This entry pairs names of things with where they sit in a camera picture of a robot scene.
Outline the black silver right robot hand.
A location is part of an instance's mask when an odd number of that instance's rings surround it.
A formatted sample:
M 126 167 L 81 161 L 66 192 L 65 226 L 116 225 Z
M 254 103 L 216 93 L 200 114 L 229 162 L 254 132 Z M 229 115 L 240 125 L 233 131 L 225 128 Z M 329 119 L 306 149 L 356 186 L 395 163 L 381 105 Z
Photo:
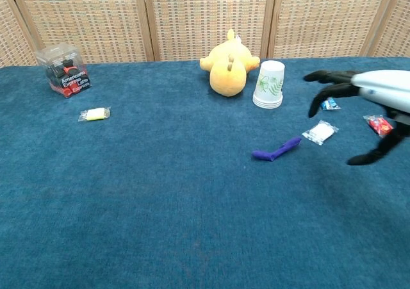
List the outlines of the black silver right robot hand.
M 383 137 L 376 148 L 350 158 L 348 165 L 373 164 L 384 158 L 409 136 L 409 71 L 383 69 L 358 72 L 353 70 L 316 70 L 303 77 L 304 81 L 326 84 L 311 102 L 308 117 L 314 117 L 328 98 L 360 96 L 386 110 L 395 126 Z

